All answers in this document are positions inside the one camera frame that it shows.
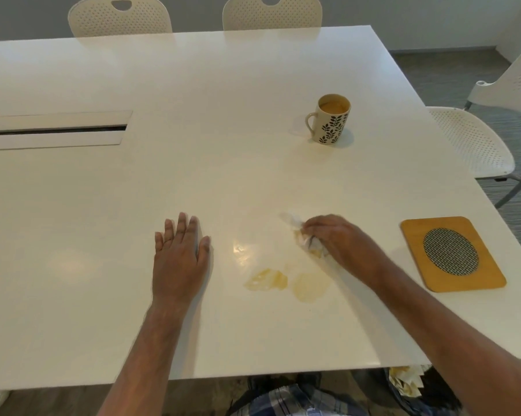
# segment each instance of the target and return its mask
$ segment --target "coaster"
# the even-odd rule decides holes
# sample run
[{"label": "coaster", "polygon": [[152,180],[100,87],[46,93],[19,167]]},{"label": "coaster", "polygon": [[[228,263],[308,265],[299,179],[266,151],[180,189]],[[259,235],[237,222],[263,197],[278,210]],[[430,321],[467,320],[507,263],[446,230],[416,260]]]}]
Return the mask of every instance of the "coaster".
[{"label": "coaster", "polygon": [[467,218],[405,220],[401,230],[418,271],[432,292],[495,289],[507,284]]}]

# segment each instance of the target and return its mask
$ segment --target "chair seat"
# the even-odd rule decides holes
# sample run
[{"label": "chair seat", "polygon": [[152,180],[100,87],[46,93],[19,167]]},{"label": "chair seat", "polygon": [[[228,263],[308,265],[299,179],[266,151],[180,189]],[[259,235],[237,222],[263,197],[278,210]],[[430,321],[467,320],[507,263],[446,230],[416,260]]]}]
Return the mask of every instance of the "chair seat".
[{"label": "chair seat", "polygon": [[474,178],[494,178],[514,171],[514,158],[503,140],[468,111],[427,107]]}]

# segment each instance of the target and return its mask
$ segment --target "forearm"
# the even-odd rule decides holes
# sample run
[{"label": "forearm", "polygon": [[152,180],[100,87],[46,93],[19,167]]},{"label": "forearm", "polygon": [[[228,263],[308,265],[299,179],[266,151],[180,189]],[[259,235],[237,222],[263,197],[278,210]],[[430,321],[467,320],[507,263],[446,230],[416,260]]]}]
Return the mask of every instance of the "forearm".
[{"label": "forearm", "polygon": [[98,416],[161,414],[183,315],[153,306],[149,308]]},{"label": "forearm", "polygon": [[371,286],[472,416],[521,414],[521,363],[393,266]]}]

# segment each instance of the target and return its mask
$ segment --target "black slot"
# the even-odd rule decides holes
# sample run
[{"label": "black slot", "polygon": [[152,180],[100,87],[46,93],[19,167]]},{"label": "black slot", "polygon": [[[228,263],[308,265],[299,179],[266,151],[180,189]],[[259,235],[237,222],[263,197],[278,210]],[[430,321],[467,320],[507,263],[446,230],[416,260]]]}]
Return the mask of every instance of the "black slot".
[{"label": "black slot", "polygon": [[127,125],[110,125],[102,127],[69,127],[61,129],[1,130],[0,136],[17,134],[47,134],[52,132],[125,131],[126,127]]}]

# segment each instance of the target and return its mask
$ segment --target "mug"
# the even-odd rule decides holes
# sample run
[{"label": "mug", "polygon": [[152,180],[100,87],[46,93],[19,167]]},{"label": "mug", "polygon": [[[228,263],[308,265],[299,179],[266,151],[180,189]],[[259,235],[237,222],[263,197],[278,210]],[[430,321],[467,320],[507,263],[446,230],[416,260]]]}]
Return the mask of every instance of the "mug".
[{"label": "mug", "polygon": [[[312,139],[320,144],[335,143],[343,131],[347,116],[351,111],[351,102],[346,97],[336,94],[324,95],[318,100],[317,109],[305,118]],[[309,118],[314,117],[312,127]]]}]

